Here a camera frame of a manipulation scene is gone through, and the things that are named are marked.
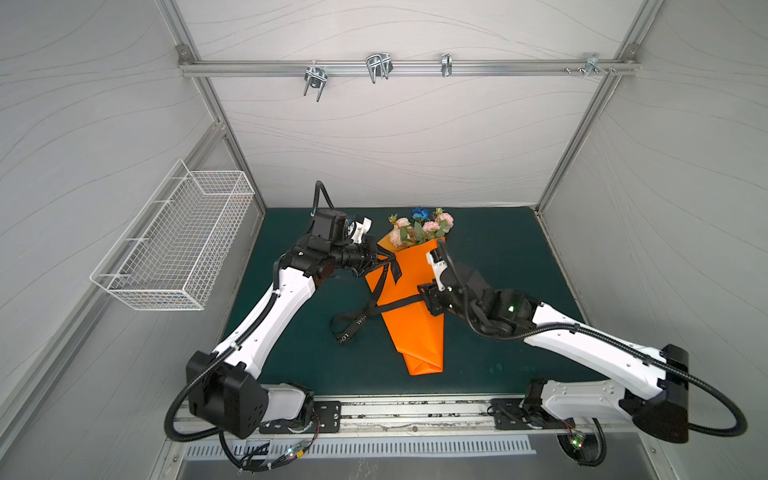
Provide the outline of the pink fake flower stem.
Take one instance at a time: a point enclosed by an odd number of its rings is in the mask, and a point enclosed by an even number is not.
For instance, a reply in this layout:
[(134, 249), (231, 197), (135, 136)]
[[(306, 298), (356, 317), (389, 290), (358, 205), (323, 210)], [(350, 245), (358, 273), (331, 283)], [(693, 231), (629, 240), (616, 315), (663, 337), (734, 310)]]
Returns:
[(436, 208), (422, 223), (422, 229), (427, 240), (446, 237), (453, 226), (453, 216), (442, 208)]

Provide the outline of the orange wrapping paper sheet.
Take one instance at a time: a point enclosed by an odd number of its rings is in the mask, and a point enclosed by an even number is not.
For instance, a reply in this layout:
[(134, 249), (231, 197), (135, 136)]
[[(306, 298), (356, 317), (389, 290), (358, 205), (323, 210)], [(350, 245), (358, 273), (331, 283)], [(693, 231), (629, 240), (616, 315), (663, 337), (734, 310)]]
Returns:
[[(420, 285), (434, 280), (432, 267), (426, 255), (437, 247), (437, 242), (397, 247), (385, 236), (379, 245), (393, 252), (402, 270), (395, 281), (391, 275), (385, 280), (378, 304), (386, 305), (418, 293)], [(382, 314), (394, 347), (404, 359), (412, 376), (436, 374), (444, 366), (444, 317), (432, 315), (424, 302), (394, 309)]]

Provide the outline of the blue fake flower stem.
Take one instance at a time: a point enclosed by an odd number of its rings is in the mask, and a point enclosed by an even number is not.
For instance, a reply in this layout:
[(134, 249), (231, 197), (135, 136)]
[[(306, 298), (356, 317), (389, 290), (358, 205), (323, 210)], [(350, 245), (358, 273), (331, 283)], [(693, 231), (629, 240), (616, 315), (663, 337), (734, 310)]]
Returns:
[(428, 221), (431, 218), (431, 213), (427, 208), (417, 207), (410, 210), (410, 215), (413, 219), (420, 221)]

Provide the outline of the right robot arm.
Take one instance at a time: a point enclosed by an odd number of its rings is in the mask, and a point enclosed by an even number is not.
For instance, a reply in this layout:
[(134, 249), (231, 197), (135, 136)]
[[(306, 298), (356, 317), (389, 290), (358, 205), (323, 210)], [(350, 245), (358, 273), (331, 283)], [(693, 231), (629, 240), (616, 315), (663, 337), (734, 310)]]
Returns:
[[(451, 312), (478, 336), (521, 341), (558, 354), (602, 375), (591, 382), (534, 380), (511, 418), (533, 429), (569, 419), (630, 423), (656, 439), (684, 444), (692, 432), (733, 438), (748, 421), (726, 394), (689, 371), (688, 353), (673, 344), (638, 345), (579, 322), (515, 289), (495, 289), (478, 271), (453, 261), (444, 243), (426, 255), (434, 280), (424, 286), (429, 308)], [(695, 424), (688, 415), (689, 389), (696, 387), (734, 418), (728, 427)]]

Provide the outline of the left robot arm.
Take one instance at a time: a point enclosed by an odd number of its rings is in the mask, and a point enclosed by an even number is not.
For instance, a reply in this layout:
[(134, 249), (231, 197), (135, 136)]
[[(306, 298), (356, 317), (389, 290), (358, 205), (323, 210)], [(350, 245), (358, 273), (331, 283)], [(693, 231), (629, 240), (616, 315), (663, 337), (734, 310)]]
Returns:
[(192, 442), (220, 433), (244, 439), (269, 422), (307, 424), (308, 390), (263, 385), (259, 377), (289, 322), (326, 279), (338, 269), (364, 274), (376, 265), (371, 225), (336, 209), (312, 214), (307, 232), (275, 261), (268, 290), (246, 318), (212, 352), (189, 359), (187, 383), (165, 415), (168, 439)]

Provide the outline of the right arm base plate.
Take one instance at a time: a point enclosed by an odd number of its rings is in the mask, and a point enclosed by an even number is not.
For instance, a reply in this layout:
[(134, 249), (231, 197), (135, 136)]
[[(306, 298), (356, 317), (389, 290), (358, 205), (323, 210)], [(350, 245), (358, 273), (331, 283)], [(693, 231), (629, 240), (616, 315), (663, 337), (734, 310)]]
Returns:
[(566, 420), (548, 413), (539, 400), (528, 398), (493, 398), (486, 413), (492, 417), (496, 430), (572, 430)]

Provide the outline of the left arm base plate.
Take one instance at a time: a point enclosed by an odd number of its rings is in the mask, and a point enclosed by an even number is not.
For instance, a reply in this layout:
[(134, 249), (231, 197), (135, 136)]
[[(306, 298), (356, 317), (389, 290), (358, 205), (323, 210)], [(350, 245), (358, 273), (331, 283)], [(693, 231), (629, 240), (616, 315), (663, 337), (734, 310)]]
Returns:
[(338, 433), (341, 421), (339, 401), (306, 401), (293, 419), (264, 422), (260, 434)]

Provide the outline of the peach fake flower stem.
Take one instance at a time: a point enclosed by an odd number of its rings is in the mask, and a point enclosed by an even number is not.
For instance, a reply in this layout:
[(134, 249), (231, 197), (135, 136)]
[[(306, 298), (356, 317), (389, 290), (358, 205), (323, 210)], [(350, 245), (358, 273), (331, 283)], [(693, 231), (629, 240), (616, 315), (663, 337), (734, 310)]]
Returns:
[(389, 242), (393, 247), (404, 247), (410, 241), (408, 230), (411, 226), (410, 220), (406, 217), (398, 217), (397, 215), (390, 216), (388, 220), (392, 225), (392, 230), (388, 234)]

